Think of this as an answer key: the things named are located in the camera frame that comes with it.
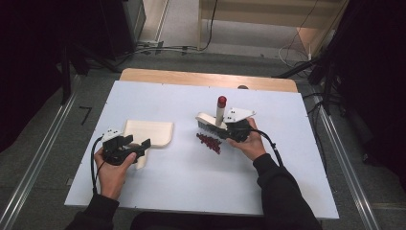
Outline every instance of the cable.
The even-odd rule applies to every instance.
[[[184,49],[184,48],[188,48],[188,49],[197,51],[197,47],[196,47],[196,46],[162,46],[162,47],[152,47],[152,46],[148,46],[147,44],[139,44],[139,45],[137,45],[137,46],[143,46],[143,47],[144,47],[144,48],[141,48],[141,49],[139,49],[139,50],[142,50],[142,49],[151,49],[151,48],[157,48],[157,49],[160,49],[160,48],[164,48],[164,49]]]
[[[274,153],[275,153],[275,156],[277,157],[279,166],[280,166],[280,167],[283,167],[282,158],[281,158],[281,155],[279,154],[279,151],[278,151],[278,149],[277,149],[277,145],[271,141],[271,138],[269,138],[269,136],[268,136],[265,132],[263,132],[263,131],[261,131],[261,130],[258,130],[258,129],[254,129],[254,128],[233,128],[233,130],[254,131],[254,132],[259,133],[259,135],[261,135],[262,137],[264,137],[264,138],[269,142],[269,144],[270,144],[271,147],[272,147],[272,150],[273,150]]]
[[[317,104],[317,105],[320,105],[320,104],[322,104],[322,105],[326,105],[326,104],[340,105],[341,103],[340,103],[340,102],[334,102],[334,101],[329,101],[329,102],[323,102],[323,101],[321,101],[321,102],[318,102],[318,103],[316,103],[316,104]],[[311,112],[313,112],[314,109],[316,109],[316,107],[313,107],[312,109],[310,109],[310,110],[307,112],[307,114],[310,114]]]
[[[289,68],[295,68],[297,64],[299,64],[299,63],[305,63],[305,62],[309,62],[309,63],[311,63],[313,66],[317,66],[317,65],[313,64],[313,63],[311,62],[311,60],[303,60],[303,59],[302,59],[302,61],[296,62],[294,65],[290,65],[289,63],[287,63],[287,60],[284,60],[284,59],[282,58],[282,55],[281,55],[281,50],[282,50],[283,48],[285,48],[286,46],[288,46],[288,45],[284,45],[284,46],[282,46],[282,47],[280,48],[280,50],[278,51],[278,55],[279,55],[280,60],[281,60],[285,65],[287,65]],[[308,74],[307,74],[306,72],[311,73],[312,71],[313,71],[313,70],[303,70],[302,72],[305,74],[305,77],[304,77],[304,76],[301,76],[301,75],[299,75],[299,74],[296,74],[296,75],[299,76],[300,78],[306,78],[306,77],[308,77]]]
[[[98,168],[98,172],[96,172],[96,180],[98,179],[99,171],[101,170],[102,166],[104,165],[105,161],[101,163],[101,166]]]
[[[179,52],[179,53],[187,53],[187,54],[201,54],[200,51],[195,51],[195,52],[189,52],[187,50],[183,50],[183,49],[179,49],[179,48],[168,48],[168,47],[150,47],[150,48],[143,48],[143,49],[139,49],[136,50],[134,52],[134,54],[140,54],[143,52],[148,52],[148,51],[173,51],[173,52]]]
[[[210,42],[212,41],[213,21],[214,21],[215,9],[217,8],[217,2],[218,2],[218,0],[215,0],[213,14],[212,14],[212,22],[210,23],[209,41],[207,42],[206,46],[203,49],[201,49],[200,51],[206,50],[209,47]]]
[[[290,43],[289,47],[287,48],[287,52],[286,52],[286,57],[284,58],[284,60],[287,59],[287,56],[289,55],[289,49],[293,44],[293,41],[295,41],[296,36],[299,35],[299,33],[301,32],[302,26],[305,24],[306,20],[308,19],[308,17],[313,13],[314,9],[316,8],[317,2],[319,2],[319,0],[316,0],[314,2],[313,8],[310,10],[310,12],[307,14],[307,16],[304,19],[304,22],[302,23],[302,25],[299,27],[299,31],[295,34],[295,36],[293,36],[292,42]]]
[[[98,144],[98,142],[101,140],[102,138],[101,137],[99,137],[96,141],[95,141],[95,144],[93,144],[93,147],[92,147],[92,152],[90,153],[90,171],[91,171],[91,173],[92,173],[92,183],[93,183],[93,194],[97,194],[98,193],[98,188],[96,187],[96,180],[97,180],[97,176],[95,176],[95,163],[94,163],[94,160],[95,160],[95,148],[96,148],[96,145]]]
[[[318,102],[318,103],[316,103],[316,104],[314,105],[314,107],[313,107],[312,109],[310,109],[310,110],[307,112],[307,115],[308,115],[308,114],[310,114],[311,112],[313,112],[313,111],[314,111],[314,109],[316,109],[316,108],[317,108],[317,106],[322,105],[322,103],[323,103],[323,102]]]
[[[125,56],[119,63],[115,64],[114,67],[119,67],[121,64],[123,64],[130,56],[132,56],[134,53],[132,53],[131,55],[127,55]]]

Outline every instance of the hand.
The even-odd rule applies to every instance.
[[[253,118],[247,118],[248,123],[254,129],[257,129],[257,125]],[[266,153],[265,147],[263,146],[262,139],[257,132],[250,132],[247,140],[244,142],[236,142],[233,139],[227,138],[226,140],[232,147],[242,150],[244,154],[252,161],[257,159],[257,157]]]
[[[129,154],[120,166],[110,165],[102,159],[102,148],[95,153],[95,161],[99,170],[101,195],[117,200],[125,182],[125,173],[134,162],[135,152]]]

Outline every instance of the power cord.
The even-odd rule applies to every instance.
[[[203,51],[207,50],[209,47],[210,43],[212,42],[212,37],[213,37],[213,22],[214,22],[214,16],[215,16],[215,10],[217,8],[217,2],[218,0],[215,0],[214,3],[214,9],[212,13],[212,20],[210,23],[210,31],[209,31],[209,40],[206,44],[206,46],[203,49],[197,49],[196,46],[164,46],[164,47],[146,47],[142,49],[138,49],[134,52],[134,54],[142,53],[142,52],[147,52],[147,51],[174,51],[174,52],[181,52],[181,53],[187,53],[187,54],[201,54]]]
[[[312,94],[308,94],[303,96],[303,99],[312,97],[312,96],[324,96],[324,93],[312,93]],[[337,98],[340,99],[339,96],[336,95],[332,95],[329,94],[330,98]],[[307,115],[311,113],[311,124],[313,126],[313,131],[314,131],[314,137],[316,138],[316,143],[318,144],[318,146],[320,147],[320,151],[321,151],[321,156],[322,156],[322,161],[323,161],[323,166],[325,168],[325,173],[327,174],[327,158],[326,158],[326,153],[325,153],[325,149],[322,143],[322,139],[320,138],[319,135],[319,131],[317,129],[317,123],[319,121],[319,115],[320,115],[320,109],[322,107],[323,104],[337,104],[340,105],[340,102],[335,102],[335,101],[328,101],[328,102],[324,102],[324,101],[320,101],[318,103],[316,103],[312,109],[310,109],[307,112]]]
[[[279,151],[277,149],[277,145],[271,141],[271,138],[265,132],[263,132],[261,130],[258,130],[258,129],[254,129],[254,128],[233,128],[233,130],[254,131],[254,132],[259,133],[259,135],[264,137],[269,142],[269,144],[272,147],[272,151],[274,151],[275,156],[277,157],[279,166],[283,167],[282,158],[281,158],[281,155],[279,154]]]
[[[319,0],[316,0],[314,2],[313,8],[310,10],[310,12],[307,14],[307,16],[304,19],[304,22],[302,23],[302,25],[299,27],[299,31],[295,34],[295,36],[293,36],[292,42],[290,43],[289,47],[287,48],[286,51],[286,57],[284,58],[284,60],[287,60],[287,57],[289,56],[289,49],[292,46],[293,42],[295,41],[296,36],[299,35],[299,33],[301,32],[302,26],[305,24],[306,20],[308,19],[308,17],[313,13],[314,9],[316,8],[317,3],[319,2]]]
[[[102,138],[99,137],[96,141],[95,144],[93,144],[92,147],[92,152],[90,153],[90,171],[92,173],[92,183],[93,183],[93,194],[97,194],[98,193],[98,188],[96,186],[96,181],[98,179],[98,174],[99,174],[99,170],[101,169],[102,165],[104,164],[104,162],[101,164],[101,166],[98,168],[97,174],[95,175],[95,148],[96,145],[98,144],[98,142],[101,140]]]
[[[119,67],[120,65],[122,65],[126,60],[128,60],[128,58],[129,57],[131,57],[133,54],[135,54],[135,52],[133,52],[133,53],[131,53],[131,54],[128,54],[128,55],[125,55],[125,56],[122,56],[121,58],[122,58],[122,60],[120,60],[117,64],[113,64],[113,66],[115,67],[115,68],[117,68],[117,67]],[[102,65],[96,65],[96,64],[93,64],[93,63],[88,63],[88,65],[89,65],[89,68],[90,69],[103,69],[104,68],[104,66],[102,66]]]
[[[292,44],[302,44],[302,43],[301,43],[301,42],[295,42],[295,43],[291,43],[290,46],[291,46]],[[297,62],[296,62],[295,64],[293,64],[293,65],[289,64],[289,63],[287,62],[287,60],[285,60],[285,59],[282,58],[282,54],[281,54],[281,51],[282,51],[285,47],[287,47],[287,46],[289,46],[289,44],[282,46],[282,47],[280,48],[280,50],[278,51],[278,56],[279,56],[280,60],[281,60],[287,67],[289,67],[289,68],[295,68],[298,64],[300,64],[300,63],[307,63],[307,62],[310,63],[310,64],[312,64],[311,67],[317,67],[316,64],[313,64],[312,60],[304,60],[304,59],[303,59],[303,56],[305,56],[305,57],[307,58],[307,55],[306,55],[304,52],[302,52],[302,51],[296,51],[296,52],[298,52],[298,53],[301,54],[301,55],[300,55],[300,58],[301,58],[302,61],[297,61]],[[302,73],[304,74],[304,76],[300,75],[299,73],[297,73],[296,75],[299,76],[300,78],[307,78],[307,77],[309,76],[308,73],[311,73],[312,71],[313,71],[313,69],[303,70]]]

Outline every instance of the small red object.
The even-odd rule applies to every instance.
[[[196,133],[196,137],[200,139],[201,144],[206,144],[206,146],[215,151],[217,154],[220,154],[220,144],[221,142],[213,137],[203,135],[201,133]]]
[[[226,103],[227,103],[226,97],[224,97],[224,96],[218,97],[218,100],[217,100],[217,107],[223,108],[223,107],[226,106]]]

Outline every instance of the person's arm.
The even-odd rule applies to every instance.
[[[135,153],[131,153],[120,166],[104,163],[102,149],[95,153],[95,161],[99,170],[101,194],[93,195],[92,200],[83,212],[78,212],[66,230],[107,230],[113,229],[113,217],[119,207],[117,199],[124,185],[125,173],[134,162]]]
[[[252,128],[257,129],[254,119],[247,120]],[[257,169],[262,210],[268,229],[322,229],[303,199],[295,178],[266,153],[258,133],[251,132],[243,143],[231,139],[227,141],[242,150]]]

